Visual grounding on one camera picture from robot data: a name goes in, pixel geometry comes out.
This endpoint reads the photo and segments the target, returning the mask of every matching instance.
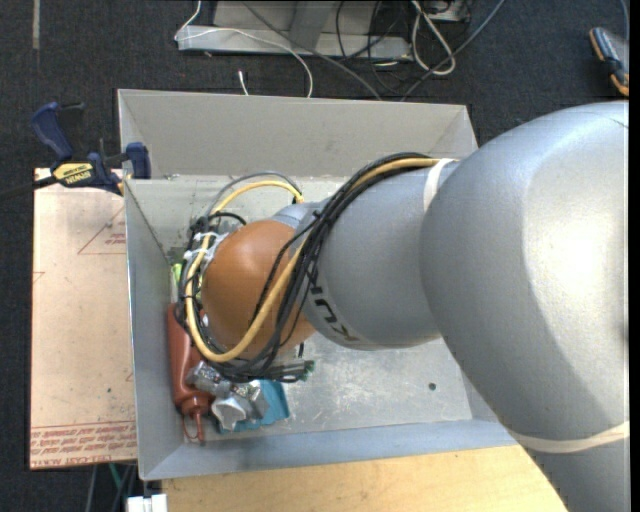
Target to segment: gray bin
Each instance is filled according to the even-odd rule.
[[[442,340],[359,352],[315,335],[305,357],[313,357],[316,371],[308,382],[285,387],[290,418],[226,435],[205,421],[204,445],[184,437],[171,400],[165,326],[169,265],[179,258],[192,217],[229,176],[281,170],[298,180],[307,200],[319,200],[384,154],[468,155],[476,145],[464,107],[146,91],[120,91],[119,100],[123,146],[143,142],[154,169],[152,180],[127,180],[125,192],[143,479],[514,443]],[[175,174],[180,176],[162,177]],[[250,194],[233,203],[250,220],[274,213],[288,200],[279,190]]]

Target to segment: yellow cable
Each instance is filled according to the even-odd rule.
[[[400,160],[394,160],[387,164],[383,164],[380,167],[371,169],[371,171],[362,176],[362,178],[360,178],[353,184],[351,190],[356,188],[358,185],[361,185],[365,181],[370,180],[374,176],[377,176],[378,174],[382,174],[388,171],[394,171],[396,169],[404,169],[406,167],[433,167],[438,163],[438,161],[439,160],[437,158],[402,158]]]
[[[389,162],[387,164],[381,165],[380,167],[376,167],[372,169],[369,173],[367,173],[366,175],[361,177],[359,180],[357,180],[351,187],[351,190],[353,190],[358,185],[370,180],[374,176],[377,176],[379,174],[382,174],[388,171],[403,169],[407,167],[432,167],[437,162],[438,162],[438,159],[435,159],[435,158],[403,158],[401,160],[395,160],[393,162]],[[221,201],[218,206],[214,207],[211,210],[211,213],[213,214],[215,212],[222,210],[234,198],[236,198],[240,194],[243,194],[247,190],[251,190],[253,188],[257,188],[261,186],[271,186],[271,185],[286,188],[287,190],[289,190],[291,193],[295,195],[296,200],[298,202],[303,201],[302,196],[287,183],[283,183],[280,181],[262,181],[257,183],[250,183],[249,185],[245,185],[243,188],[233,192],[232,194],[227,196],[223,201]],[[209,235],[207,235],[204,238],[202,242],[202,246],[204,247],[205,245],[208,244],[208,242],[209,242]],[[186,316],[187,316],[187,324],[189,326],[189,331],[191,332],[191,336],[193,338],[194,343],[198,347],[198,350],[202,353],[204,357],[216,363],[225,363],[239,356],[251,344],[251,342],[256,337],[258,330],[260,329],[260,327],[262,327],[262,324],[267,318],[267,315],[271,311],[271,308],[273,307],[273,304],[275,303],[278,295],[282,292],[282,289],[287,284],[303,247],[304,247],[304,242],[300,245],[300,247],[298,247],[298,249],[293,254],[289,263],[287,263],[287,266],[284,268],[282,274],[280,275],[280,277],[274,284],[273,288],[269,292],[269,295],[267,296],[266,300],[262,304],[262,307],[258,311],[258,314],[256,315],[256,318],[254,319],[254,321],[251,323],[251,326],[249,327],[245,335],[242,337],[242,340],[240,340],[240,342],[234,348],[232,348],[228,352],[225,352],[224,354],[218,354],[216,352],[213,352],[211,349],[209,349],[209,347],[207,347],[204,340],[200,336],[200,333],[198,331],[198,328],[195,322],[195,311],[193,308],[193,299],[191,298],[191,293],[193,291],[193,279],[191,278],[193,277],[193,274],[195,274],[195,269],[200,266],[202,258],[204,257],[204,254],[202,252],[198,254],[196,260],[194,261],[194,263],[191,265],[191,267],[187,272],[187,286],[185,288],[185,295],[187,296],[187,298],[185,299],[185,306],[186,306],[186,313],[187,313]]]
[[[260,327],[262,327],[262,324],[266,320],[267,315],[271,311],[271,308],[273,307],[274,302],[278,298],[278,295],[280,294],[280,292],[282,292],[282,289],[288,283],[289,277],[293,272],[293,268],[296,264],[296,261],[298,260],[298,256],[300,255],[300,251],[302,250],[302,247],[303,245],[298,247],[298,249],[294,253],[289,263],[287,263],[287,266],[282,271],[282,274],[276,281],[271,292],[269,292],[269,296],[264,301],[264,304],[260,308],[258,315],[256,316],[255,320],[251,323],[251,326],[249,327],[245,335],[242,337],[242,340],[240,340],[240,343],[238,343],[235,347],[233,347],[228,352],[225,352],[224,354],[217,354],[216,352],[213,352],[212,350],[210,350],[209,347],[207,347],[204,340],[201,338],[200,333],[198,332],[198,327],[195,323],[195,314],[193,311],[193,300],[187,299],[185,304],[187,308],[187,324],[189,325],[189,331],[191,332],[191,336],[193,337],[193,341],[198,347],[198,350],[204,357],[209,359],[209,361],[213,361],[215,363],[226,363],[227,361],[231,361],[231,359],[234,359],[238,357],[240,354],[242,354],[242,352],[251,344],[251,342],[256,337],[258,330],[260,329]],[[189,281],[186,289],[187,296],[189,296],[189,294],[192,292],[192,288],[193,288],[192,281]]]
[[[284,181],[275,181],[275,180],[257,181],[255,183],[249,183],[248,185],[245,185],[244,187],[233,191],[231,194],[229,194],[227,197],[225,197],[217,206],[214,206],[211,209],[210,214],[214,214],[216,212],[219,212],[220,210],[222,210],[225,206],[227,206],[231,201],[233,201],[239,195],[244,194],[245,192],[248,192],[249,190],[253,190],[254,188],[260,188],[260,187],[280,187],[280,188],[284,188],[284,189],[288,190],[289,192],[291,192],[293,194],[293,197],[296,198],[296,202],[297,203],[303,203],[304,202],[304,197],[302,197],[302,194],[300,192],[298,192],[289,183],[285,183]]]
[[[304,201],[302,194],[300,194],[300,192],[298,192],[289,183],[284,183],[282,181],[270,181],[270,180],[258,181],[256,183],[249,183],[244,187],[239,188],[238,190],[229,194],[218,205],[214,206],[211,209],[211,214],[222,210],[225,206],[227,206],[231,201],[233,201],[239,195],[244,194],[249,190],[253,190],[255,188],[260,188],[260,187],[284,188],[294,195],[297,202],[301,203]],[[211,235],[206,235],[202,239],[202,245],[200,247],[201,248],[206,247],[209,244],[210,239],[211,239]],[[196,269],[200,266],[200,263],[202,263],[202,259],[204,258],[204,251],[201,251],[198,253],[198,255],[196,256],[196,259],[187,270],[187,285],[185,286],[185,295],[186,295],[185,309],[186,309],[186,317],[187,317],[186,319],[187,319],[187,326],[189,327],[189,332],[191,334],[191,337],[193,338],[194,343],[198,347],[198,350],[202,353],[204,357],[206,357],[207,359],[215,363],[226,363],[227,361],[230,361],[231,359],[238,357],[249,346],[249,344],[255,338],[255,335],[260,329],[260,327],[262,327],[262,324],[267,318],[267,315],[269,314],[269,311],[271,310],[271,307],[273,306],[273,303],[275,302],[278,294],[282,291],[282,288],[284,288],[284,285],[287,283],[287,280],[291,275],[291,272],[293,272],[293,267],[295,265],[296,260],[298,259],[298,255],[300,254],[301,249],[302,249],[302,245],[296,251],[291,261],[289,261],[284,271],[282,272],[281,276],[276,281],[271,293],[267,297],[267,300],[264,302],[262,308],[260,308],[258,315],[256,316],[255,320],[252,322],[251,326],[249,327],[249,330],[243,336],[242,340],[240,340],[240,343],[238,343],[234,348],[232,348],[228,352],[225,352],[224,354],[218,354],[216,352],[213,352],[211,349],[209,349],[209,347],[207,347],[206,343],[200,336],[200,332],[198,331],[198,326],[196,325],[196,319],[195,319],[196,313],[195,313],[195,309],[193,305],[193,297],[192,297],[193,276],[196,273]]]

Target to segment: white cable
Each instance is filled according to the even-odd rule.
[[[240,79],[240,85],[242,86],[242,90],[244,91],[245,96],[249,96],[249,91],[247,90],[247,86],[244,83],[244,73],[241,69],[238,70],[238,78]]]
[[[307,76],[309,77],[309,92],[307,93],[307,98],[311,98],[311,94],[313,94],[313,75],[311,74],[311,70],[309,69],[309,66],[307,66],[307,63],[304,61],[304,59],[302,57],[300,57],[300,55],[298,55],[294,50],[292,50],[288,46],[285,46],[284,44],[276,43],[275,41],[269,41],[268,39],[263,39],[261,37],[254,36],[253,34],[249,34],[247,32],[243,32],[242,30],[238,30],[237,28],[226,28],[226,27],[211,28],[211,29],[205,30],[204,32],[201,32],[199,34],[193,34],[193,35],[190,35],[190,36],[183,37],[181,39],[177,39],[177,34],[176,34],[176,37],[174,38],[174,40],[177,43],[181,43],[182,41],[187,41],[188,39],[195,39],[197,37],[202,37],[202,36],[205,36],[207,34],[213,34],[215,32],[232,32],[232,33],[235,33],[235,34],[240,34],[240,35],[242,35],[244,37],[248,37],[249,39],[253,39],[254,41],[259,41],[261,43],[265,43],[265,44],[270,44],[272,46],[276,46],[276,47],[281,48],[284,51],[290,53],[291,55],[293,55],[296,58],[296,60],[300,64],[302,64],[302,67],[307,72]]]
[[[178,34],[180,33],[180,31],[182,29],[184,29],[185,27],[188,27],[191,24],[191,22],[198,17],[198,14],[200,14],[200,9],[201,8],[202,8],[202,0],[198,0],[198,6],[196,7],[196,12],[194,12],[193,15],[191,16],[191,18],[189,18],[187,21],[185,21],[184,24],[174,34],[174,36],[173,36],[173,40],[174,41],[177,42],[178,41]]]
[[[411,46],[413,47],[413,58],[415,59],[415,61],[418,63],[418,65],[422,69],[424,69],[425,71],[430,71],[434,75],[444,76],[444,75],[451,74],[453,72],[453,70],[456,68],[456,59],[455,59],[455,57],[453,55],[453,52],[451,51],[451,48],[450,48],[449,44],[447,43],[445,38],[442,36],[440,31],[436,28],[436,26],[434,25],[433,21],[431,21],[431,19],[427,15],[427,13],[424,12],[424,10],[422,9],[422,6],[420,5],[420,3],[417,0],[412,0],[411,4],[418,11],[418,14],[416,15],[416,20],[413,23],[413,30],[411,32]],[[442,45],[442,47],[447,52],[447,55],[449,56],[449,60],[451,62],[451,65],[449,66],[448,69],[445,69],[444,71],[438,71],[438,70],[435,70],[435,69],[432,70],[431,68],[429,68],[429,66],[427,66],[424,63],[424,61],[418,55],[418,48],[416,46],[416,42],[417,42],[417,38],[418,38],[418,27],[420,26],[420,18],[422,18],[422,19],[424,19],[426,21],[426,23],[427,23],[427,25],[429,25],[429,28],[431,29],[431,31],[434,33],[434,35],[436,36],[438,41],[440,41],[440,44]]]

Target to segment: blue object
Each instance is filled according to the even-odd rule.
[[[58,162],[64,162],[73,156],[73,147],[71,147],[60,127],[60,123],[58,123],[58,112],[60,110],[60,105],[55,101],[40,107],[31,116],[31,127],[40,142],[55,151]]]
[[[107,190],[108,192],[113,192],[114,194],[120,194],[120,189],[118,188],[118,184],[120,183],[120,178],[113,172],[111,169],[107,170],[102,163],[102,157],[98,153],[89,153],[87,155],[87,160],[91,162],[94,169],[96,170],[96,177],[91,182],[89,187],[101,188],[103,190]]]
[[[132,142],[125,150],[133,166],[133,177],[148,180],[151,178],[151,162],[149,152],[142,142]]]
[[[77,154],[78,148],[82,145],[81,140],[75,140],[73,143],[69,140],[63,129],[65,126],[71,133],[80,133],[78,130],[82,113],[84,112],[84,104],[80,103],[68,107],[61,107],[57,102],[47,103],[40,107],[38,111],[31,116],[31,126],[38,139],[46,146],[53,149],[56,154],[56,162],[51,166],[53,173],[61,164],[69,162],[73,159],[84,161],[83,156]],[[94,168],[95,172],[93,180],[83,180],[78,182],[77,186],[88,186],[100,188],[113,192],[121,193],[120,178],[111,171],[115,165],[121,164],[125,160],[130,160],[133,166],[133,177],[137,179],[149,179],[151,177],[151,162],[147,148],[141,142],[132,142],[126,148],[125,153],[107,158],[103,152],[91,152],[87,155],[88,161]],[[59,181],[64,186],[73,186],[71,183]],[[43,181],[43,185],[50,185],[54,181]]]
[[[261,420],[244,420],[236,423],[234,432],[246,432],[247,430],[257,430],[262,426],[271,425],[276,421],[288,418],[290,415],[289,405],[287,404],[287,397],[284,393],[284,387],[280,382],[273,380],[258,380],[260,388],[264,394],[264,398],[269,404],[264,418]],[[229,433],[228,430],[220,429],[223,434]]]

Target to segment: wooden table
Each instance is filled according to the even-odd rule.
[[[565,512],[520,446],[165,480],[171,512]]]

